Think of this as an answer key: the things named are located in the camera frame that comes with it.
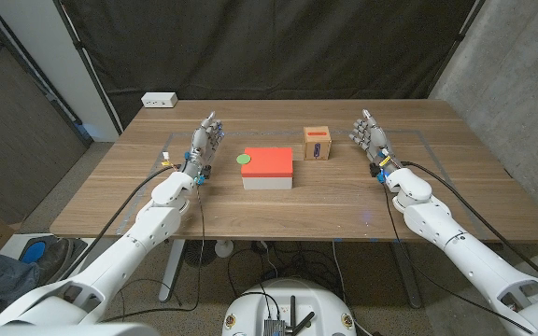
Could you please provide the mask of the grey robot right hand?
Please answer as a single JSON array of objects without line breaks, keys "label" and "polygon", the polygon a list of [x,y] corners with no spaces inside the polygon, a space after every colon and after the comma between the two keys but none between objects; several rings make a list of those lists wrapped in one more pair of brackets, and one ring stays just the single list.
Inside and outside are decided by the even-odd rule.
[{"label": "grey robot right hand", "polygon": [[362,118],[357,119],[353,127],[348,137],[365,152],[372,177],[384,183],[391,173],[403,167],[386,133],[368,109],[362,110]]}]

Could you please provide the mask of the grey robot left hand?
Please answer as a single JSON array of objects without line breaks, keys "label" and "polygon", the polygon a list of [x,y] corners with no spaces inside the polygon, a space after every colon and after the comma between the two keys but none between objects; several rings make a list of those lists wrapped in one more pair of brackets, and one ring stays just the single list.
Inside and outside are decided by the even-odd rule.
[{"label": "grey robot left hand", "polygon": [[209,167],[223,137],[222,122],[216,118],[216,113],[211,111],[192,134],[191,147],[185,156],[181,172],[193,179],[198,179],[200,176],[208,178]]}]

